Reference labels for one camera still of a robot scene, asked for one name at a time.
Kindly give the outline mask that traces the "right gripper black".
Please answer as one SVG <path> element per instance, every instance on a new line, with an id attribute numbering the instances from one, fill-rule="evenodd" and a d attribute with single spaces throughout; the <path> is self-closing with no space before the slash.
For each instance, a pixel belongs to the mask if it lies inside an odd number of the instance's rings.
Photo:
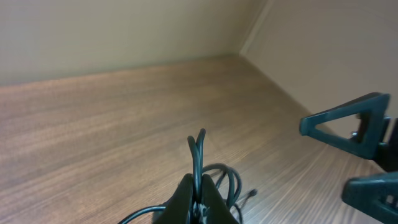
<path id="1" fill-rule="evenodd" d="M 368 93 L 302 118 L 299 132 L 302 136 L 309 136 L 363 159 L 373 159 L 382 170 L 388 172 L 347 180 L 341 199 L 382 223 L 397 224 L 397 119 L 389 141 L 381 142 L 389 122 L 389 117 L 385 115 L 389 100 L 389 94 Z M 360 123 L 350 138 L 328 134 L 317 128 L 319 124 L 351 115 L 359 116 Z"/>

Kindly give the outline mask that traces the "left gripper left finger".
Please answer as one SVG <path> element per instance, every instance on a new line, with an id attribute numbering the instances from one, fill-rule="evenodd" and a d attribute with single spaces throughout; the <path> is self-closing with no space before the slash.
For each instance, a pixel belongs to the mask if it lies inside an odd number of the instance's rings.
<path id="1" fill-rule="evenodd" d="M 176 191 L 169 199 L 165 210 L 153 224 L 187 224 L 191 220 L 193 205 L 193 176 L 185 174 Z"/>

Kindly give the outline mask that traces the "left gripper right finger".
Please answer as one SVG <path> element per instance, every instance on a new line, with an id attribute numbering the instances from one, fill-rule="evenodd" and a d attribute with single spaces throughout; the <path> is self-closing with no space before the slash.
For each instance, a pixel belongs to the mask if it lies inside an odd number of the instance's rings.
<path id="1" fill-rule="evenodd" d="M 204 174 L 201 184 L 201 204 L 205 206 L 202 222 L 205 224 L 238 224 L 230 213 L 212 178 Z"/>

